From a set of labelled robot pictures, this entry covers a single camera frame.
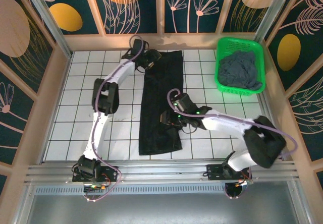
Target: black pants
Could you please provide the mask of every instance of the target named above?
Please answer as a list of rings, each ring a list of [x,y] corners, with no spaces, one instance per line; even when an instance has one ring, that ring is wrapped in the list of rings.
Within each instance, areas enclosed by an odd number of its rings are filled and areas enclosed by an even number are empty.
[[[139,155],[152,155],[182,149],[180,128],[160,122],[160,115],[171,109],[167,93],[183,91],[182,51],[161,52],[162,57],[146,71],[141,102]]]

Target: green basket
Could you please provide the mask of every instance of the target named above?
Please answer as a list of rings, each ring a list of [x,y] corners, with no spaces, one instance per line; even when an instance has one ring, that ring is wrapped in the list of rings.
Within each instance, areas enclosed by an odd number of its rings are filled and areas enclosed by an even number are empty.
[[[221,59],[233,54],[235,51],[253,51],[256,55],[256,68],[258,69],[257,80],[262,83],[261,88],[257,90],[251,89],[242,89],[237,87],[225,86],[218,81],[218,73]],[[221,92],[228,92],[233,94],[242,94],[242,95],[252,95],[261,93],[265,86],[265,74],[264,74],[264,59],[263,59],[263,50],[262,46],[255,42],[245,39],[224,37],[218,41],[217,47],[217,62],[216,62],[216,73],[214,76],[216,84],[218,85],[218,90]]]

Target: gray cloth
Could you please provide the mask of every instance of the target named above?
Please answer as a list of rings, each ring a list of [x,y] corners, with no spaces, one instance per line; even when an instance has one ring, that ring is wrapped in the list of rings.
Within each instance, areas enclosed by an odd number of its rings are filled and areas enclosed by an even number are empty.
[[[220,61],[218,81],[226,86],[257,90],[262,83],[257,81],[258,70],[253,51],[235,51]]]

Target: white grid mat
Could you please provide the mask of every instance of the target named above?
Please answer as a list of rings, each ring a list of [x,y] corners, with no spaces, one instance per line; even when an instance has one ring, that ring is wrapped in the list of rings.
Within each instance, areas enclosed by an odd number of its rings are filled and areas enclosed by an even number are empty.
[[[92,90],[96,78],[104,78],[119,64],[125,51],[77,51],[50,134],[44,160],[78,160],[92,126]],[[214,50],[183,50],[184,92],[199,107],[210,106],[237,117],[256,118],[261,109],[256,95],[221,93],[214,81]],[[120,106],[106,131],[99,153],[109,160],[225,158],[233,149],[244,148],[237,138],[216,131],[180,131],[183,150],[139,156],[140,104],[144,76],[136,71],[120,86]],[[194,129],[186,127],[185,132]]]

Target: robotic arm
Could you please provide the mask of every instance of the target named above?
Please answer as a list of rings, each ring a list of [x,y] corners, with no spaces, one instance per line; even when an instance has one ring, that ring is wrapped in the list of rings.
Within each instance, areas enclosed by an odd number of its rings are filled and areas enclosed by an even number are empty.
[[[103,141],[107,123],[110,121],[112,114],[114,114],[119,106],[119,85],[126,79],[128,75],[133,73],[136,68],[143,67],[149,69],[153,63],[157,61],[161,54],[156,50],[147,50],[141,52],[133,62],[124,64],[129,61],[133,55],[140,50],[142,42],[136,39],[134,46],[122,57],[119,66],[105,79],[107,80],[99,93],[98,110],[101,112],[100,117],[98,112],[93,114],[93,126],[90,136],[94,132],[94,150],[99,152],[100,143]],[[104,79],[96,79],[94,82],[94,90],[92,97],[92,105],[95,111],[95,101],[98,96],[100,85]],[[171,98],[171,104],[176,110],[169,110],[164,112],[160,121],[167,125],[176,125],[179,127],[192,125],[196,128],[204,130],[215,130],[225,132],[229,135],[236,136],[246,144],[246,149],[232,152],[222,164],[222,172],[228,179],[232,179],[237,172],[253,166],[260,165],[269,168],[273,165],[276,158],[279,156],[283,148],[286,146],[285,139],[278,133],[258,128],[250,123],[261,124],[273,128],[274,126],[268,118],[260,116],[257,119],[240,119],[229,115],[224,115],[216,110],[202,106],[198,108],[186,93],[180,93]],[[72,169],[73,182],[102,182],[102,174],[108,175],[108,169],[101,167],[96,154],[93,152],[92,139],[90,137],[83,155],[78,160],[77,166]],[[117,173],[113,173],[114,177],[111,181],[117,179]]]

